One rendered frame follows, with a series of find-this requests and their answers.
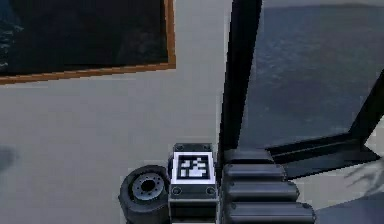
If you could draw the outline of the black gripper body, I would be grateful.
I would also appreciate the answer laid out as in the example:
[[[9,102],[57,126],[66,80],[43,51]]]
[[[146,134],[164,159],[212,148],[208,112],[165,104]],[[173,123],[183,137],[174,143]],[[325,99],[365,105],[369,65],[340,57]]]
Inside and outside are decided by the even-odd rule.
[[[133,170],[120,186],[119,203],[126,224],[170,224],[166,168],[146,165]]]

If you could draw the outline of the dark wood-framed picture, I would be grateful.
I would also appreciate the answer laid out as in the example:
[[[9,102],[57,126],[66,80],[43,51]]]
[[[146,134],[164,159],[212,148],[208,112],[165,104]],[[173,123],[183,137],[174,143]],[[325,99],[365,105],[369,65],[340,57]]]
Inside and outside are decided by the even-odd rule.
[[[0,0],[0,85],[174,69],[174,0]]]

